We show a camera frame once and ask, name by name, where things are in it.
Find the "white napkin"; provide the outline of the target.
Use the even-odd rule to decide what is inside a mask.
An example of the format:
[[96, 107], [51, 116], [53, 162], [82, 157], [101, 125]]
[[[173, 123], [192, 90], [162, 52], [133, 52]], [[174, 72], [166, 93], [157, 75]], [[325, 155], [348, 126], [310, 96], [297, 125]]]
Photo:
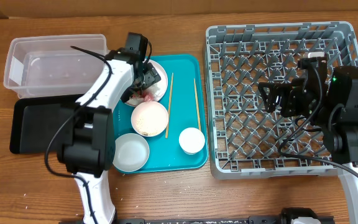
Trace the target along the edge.
[[[167, 85], [164, 83], [156, 83], [154, 85], [152, 85], [151, 87], [149, 87], [146, 90], [142, 90], [142, 92], [138, 92], [135, 95], [141, 95], [143, 94], [143, 92], [149, 92], [149, 93], [153, 93], [154, 94], [154, 101], [159, 101], [165, 94], [167, 89]], [[133, 99], [132, 99], [133, 95], [130, 97], [130, 99], [126, 102], [126, 104], [131, 105], [131, 106], [137, 106], [139, 105], [138, 103], [136, 103]]]

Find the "pink bowl with rice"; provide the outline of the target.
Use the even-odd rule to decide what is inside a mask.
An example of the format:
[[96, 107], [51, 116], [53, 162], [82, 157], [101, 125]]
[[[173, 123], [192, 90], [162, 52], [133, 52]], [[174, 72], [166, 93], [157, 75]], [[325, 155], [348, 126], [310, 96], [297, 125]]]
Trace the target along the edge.
[[139, 104], [131, 114], [131, 125], [141, 136], [157, 136], [166, 129], [167, 124], [168, 111], [156, 101]]

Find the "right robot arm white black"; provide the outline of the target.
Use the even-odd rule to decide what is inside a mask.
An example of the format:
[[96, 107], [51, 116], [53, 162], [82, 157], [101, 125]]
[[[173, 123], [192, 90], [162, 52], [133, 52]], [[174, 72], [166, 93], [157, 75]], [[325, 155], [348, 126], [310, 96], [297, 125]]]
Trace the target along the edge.
[[279, 106], [281, 116], [304, 119], [297, 132], [305, 130], [306, 124], [323, 132], [323, 144], [331, 159], [312, 160], [337, 167], [349, 221], [358, 223], [358, 67], [334, 68], [329, 84], [325, 55], [303, 57], [298, 68], [304, 70], [304, 77], [290, 83], [258, 84], [265, 109], [271, 113]]

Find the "red stained plastic wrapper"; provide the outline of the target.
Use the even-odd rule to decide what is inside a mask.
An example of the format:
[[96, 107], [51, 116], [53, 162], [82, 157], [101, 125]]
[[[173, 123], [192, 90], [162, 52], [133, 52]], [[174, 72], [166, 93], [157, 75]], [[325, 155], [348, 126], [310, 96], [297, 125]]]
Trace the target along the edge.
[[143, 94], [141, 95], [134, 95], [132, 99], [138, 104], [148, 101], [154, 101], [154, 94], [149, 92], [143, 92]]

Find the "white paper cup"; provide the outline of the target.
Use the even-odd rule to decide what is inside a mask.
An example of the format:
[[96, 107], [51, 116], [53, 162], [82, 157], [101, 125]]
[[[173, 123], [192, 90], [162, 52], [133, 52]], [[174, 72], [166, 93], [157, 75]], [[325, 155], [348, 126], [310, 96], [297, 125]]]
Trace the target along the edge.
[[186, 128], [179, 135], [179, 144], [186, 154], [194, 155], [204, 148], [205, 136], [199, 129]]

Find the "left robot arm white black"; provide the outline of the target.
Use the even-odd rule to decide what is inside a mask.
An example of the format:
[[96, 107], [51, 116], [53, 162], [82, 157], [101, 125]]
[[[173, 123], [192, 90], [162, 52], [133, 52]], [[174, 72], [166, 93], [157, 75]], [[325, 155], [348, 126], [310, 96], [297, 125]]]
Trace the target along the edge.
[[60, 108], [62, 125], [48, 145], [44, 163], [51, 170], [48, 156], [54, 149], [67, 169], [64, 177], [75, 179], [84, 209], [83, 223], [116, 221], [108, 181], [116, 148], [112, 112], [119, 101], [125, 103], [161, 80], [149, 62], [151, 52], [150, 41], [133, 32], [124, 47], [106, 55], [87, 50], [86, 54], [104, 63], [103, 71], [83, 96]]

